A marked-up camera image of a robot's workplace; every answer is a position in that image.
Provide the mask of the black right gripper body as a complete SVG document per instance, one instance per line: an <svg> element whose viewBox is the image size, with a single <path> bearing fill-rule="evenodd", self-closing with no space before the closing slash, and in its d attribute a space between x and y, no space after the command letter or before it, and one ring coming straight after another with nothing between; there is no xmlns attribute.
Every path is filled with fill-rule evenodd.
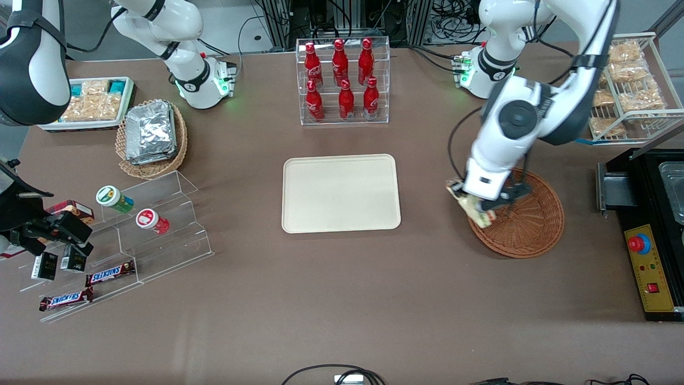
<svg viewBox="0 0 684 385"><path fill-rule="evenodd" d="M54 196L22 180L15 170L19 164L18 160L1 160L1 232L46 217L43 199Z"/></svg>

